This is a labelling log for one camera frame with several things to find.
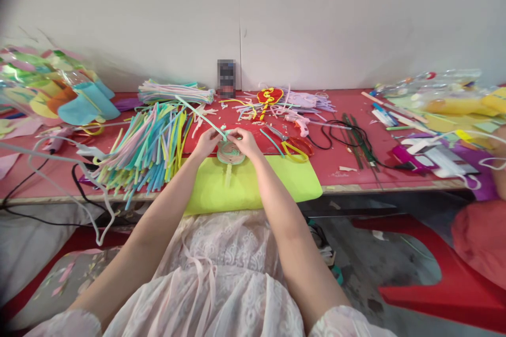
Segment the red plastic stool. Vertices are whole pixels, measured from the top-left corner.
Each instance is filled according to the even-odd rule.
[[[58,260],[64,255],[92,248],[105,250],[107,247],[122,246],[127,241],[130,235],[128,233],[119,233],[108,231],[104,238],[102,246],[97,246],[95,242],[95,230],[91,227],[80,226],[78,227],[69,240],[63,245],[58,253],[49,261],[49,263],[40,271],[40,273],[23,288],[16,296],[10,299],[2,307],[2,316],[4,321],[7,322],[12,319],[23,307],[28,303],[35,291],[41,285],[44,278]]]
[[[361,229],[409,234],[434,255],[442,279],[432,286],[380,287],[387,304],[506,333],[506,290],[468,266],[432,229],[410,215],[353,220]]]

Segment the white cable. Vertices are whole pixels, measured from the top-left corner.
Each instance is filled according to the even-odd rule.
[[[468,190],[477,191],[481,188],[481,182],[476,178],[476,176],[474,176],[472,174],[468,175],[469,178],[471,178],[472,180],[474,180],[477,183],[475,188],[471,188],[469,186],[468,179],[464,175],[457,174],[457,176],[464,181],[464,185]]]
[[[483,133],[483,132],[477,132],[477,131],[463,131],[463,132],[470,133],[470,134],[483,135],[485,137],[492,138],[493,140],[497,140],[499,142],[502,142],[503,144],[506,145],[506,140],[503,140],[502,138],[499,138],[499,137],[494,136],[492,134]],[[432,141],[431,141],[431,143],[436,142],[437,140],[440,140],[441,138],[443,138],[443,137],[445,137],[445,136],[447,136],[449,134],[452,134],[452,133],[455,133],[455,131],[451,131],[451,132],[447,132],[447,133],[441,134],[441,135],[433,138]],[[489,160],[499,160],[499,161],[504,161],[504,163],[501,166],[499,166],[499,167],[495,167],[493,165],[489,165],[489,164],[485,164],[484,163],[484,162],[489,161]],[[506,158],[488,157],[488,158],[484,158],[484,159],[480,160],[478,163],[481,166],[488,167],[489,169],[496,170],[496,171],[506,169]]]
[[[420,151],[422,148],[424,148],[424,147],[426,147],[426,146],[430,146],[430,145],[432,145],[434,142],[436,142],[436,141],[438,141],[438,140],[440,140],[440,139],[442,139],[442,138],[446,137],[446,136],[447,136],[447,135],[449,135],[449,134],[453,134],[453,133],[455,133],[455,132],[456,132],[456,131],[451,131],[451,132],[443,133],[443,134],[440,134],[440,135],[438,135],[438,136],[436,136],[436,137],[434,137],[434,138],[432,138],[432,139],[430,139],[430,140],[427,140],[427,141],[424,141],[424,142],[419,142],[419,143],[417,143],[416,145],[413,145],[413,146],[412,146],[413,148],[415,148],[415,149],[414,149],[414,150],[415,150],[415,152],[414,152],[414,153],[410,152],[410,153],[411,153],[411,154],[416,154],[416,153],[417,153],[418,151]],[[492,138],[492,139],[494,139],[494,140],[497,140],[497,141],[499,141],[499,142],[502,142],[503,144],[506,144],[506,140],[503,140],[502,138],[499,138],[499,137],[494,136],[494,135],[492,135],[492,134],[483,133],[483,132],[477,132],[477,131],[466,131],[466,130],[465,130],[465,131],[463,131],[463,132],[466,132],[466,133],[469,133],[469,134],[479,134],[479,135],[483,135],[483,136],[485,136],[485,137]],[[495,166],[493,166],[493,165],[485,164],[485,162],[486,162],[486,161],[488,161],[488,160],[500,160],[500,161],[504,161],[504,163],[503,163],[501,166],[499,166],[499,167],[495,167]],[[489,169],[496,170],[496,171],[498,171],[498,170],[504,170],[504,169],[506,169],[506,158],[488,157],[488,158],[484,158],[484,159],[480,160],[480,161],[478,162],[478,164],[479,164],[480,166],[488,167]],[[465,176],[463,176],[463,175],[457,175],[457,176],[458,176],[459,178],[461,178],[461,179],[464,181],[464,185],[465,185],[465,187],[466,187],[467,189],[472,190],[472,191],[476,191],[476,190],[479,190],[479,189],[481,188],[481,182],[480,182],[480,181],[479,181],[479,180],[478,180],[478,179],[477,179],[474,175],[468,175],[468,177],[469,177],[469,178],[471,178],[472,180],[474,180],[474,181],[477,183],[477,185],[476,185],[476,187],[475,187],[475,188],[471,188],[471,187],[469,186],[468,180],[467,180],[467,178],[466,178]]]
[[[96,241],[96,244],[98,246],[102,246],[103,242],[104,242],[104,238],[105,238],[105,234],[107,233],[107,231],[109,230],[109,228],[112,226],[113,222],[114,222],[114,212],[111,208],[111,205],[109,203],[109,197],[108,197],[108,191],[100,184],[98,183],[92,176],[91,174],[89,173],[89,171],[87,170],[86,166],[84,165],[83,162],[81,161],[78,161],[78,160],[75,160],[75,159],[72,159],[72,158],[65,158],[65,157],[60,157],[60,156],[55,156],[55,155],[49,155],[49,154],[44,154],[44,153],[40,153],[37,151],[38,147],[46,140],[50,139],[50,138],[60,138],[62,140],[66,140],[66,141],[71,141],[71,142],[74,142],[73,140],[69,139],[69,138],[65,138],[65,137],[59,137],[59,136],[47,136],[47,137],[44,137],[42,138],[40,141],[38,141],[36,144],[35,144],[35,147],[33,150],[29,150],[29,149],[25,149],[23,147],[19,147],[19,146],[14,146],[14,145],[9,145],[9,144],[6,144],[6,143],[3,143],[3,142],[0,142],[0,147],[4,147],[4,148],[7,148],[7,149],[10,149],[10,150],[14,150],[14,151],[17,151],[17,152],[20,152],[20,153],[24,153],[24,154],[29,154],[30,157],[28,158],[28,165],[30,166],[30,168],[36,172],[38,175],[40,175],[41,177],[45,178],[46,180],[48,180],[49,182],[51,182],[56,188],[58,188],[60,191],[62,191],[64,194],[66,194],[68,197],[70,197],[70,199],[76,203],[78,205],[79,208],[83,209],[89,216],[90,220],[91,220],[91,223],[93,225],[93,228],[95,229],[95,233],[96,233],[96,238],[95,238],[95,241]],[[90,213],[90,211],[84,206],[82,205],[79,201],[77,201],[76,198],[74,198],[71,194],[69,194],[66,190],[64,190],[63,188],[61,188],[58,184],[56,184],[52,179],[50,179],[49,177],[47,177],[46,175],[44,175],[42,172],[40,172],[39,170],[37,170],[33,165],[32,165],[32,156],[40,156],[42,158],[48,158],[50,160],[54,160],[54,161],[64,161],[64,162],[72,162],[72,163],[77,163],[79,165],[79,167],[81,168],[83,174],[95,185],[97,186],[98,188],[100,188],[103,192],[104,192],[104,202],[105,202],[105,207],[107,208],[107,211],[109,212],[109,214],[111,215],[111,221],[109,222],[109,224],[105,227],[103,233],[102,233],[102,236],[100,237],[100,231],[97,227],[97,225],[95,224],[95,220],[93,219],[93,216],[92,214]]]

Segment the white partition wall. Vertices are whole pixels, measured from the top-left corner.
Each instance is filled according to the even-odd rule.
[[[240,0],[242,88],[360,88],[481,68],[506,82],[506,0]]]
[[[115,91],[149,77],[217,86],[371,87],[421,71],[481,68],[506,82],[505,0],[2,0],[0,44],[65,47]]]
[[[217,60],[240,63],[239,0],[2,0],[0,14],[2,45],[79,52],[115,91],[149,77],[216,88]]]

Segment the pink clothing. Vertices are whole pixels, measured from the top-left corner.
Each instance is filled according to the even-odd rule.
[[[100,336],[98,319],[66,311],[27,336]],[[263,211],[184,218],[153,280],[119,310],[104,336],[303,336]],[[309,336],[393,336],[358,311],[328,310]]]
[[[506,201],[468,205],[452,225],[455,251],[469,266],[506,290]]]

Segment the pink lace dress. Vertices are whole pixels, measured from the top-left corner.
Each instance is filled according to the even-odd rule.
[[[101,336],[98,319],[66,311],[27,336]],[[151,282],[119,310],[104,336],[303,336],[263,211],[184,218]],[[393,336],[358,311],[328,310],[317,336]]]

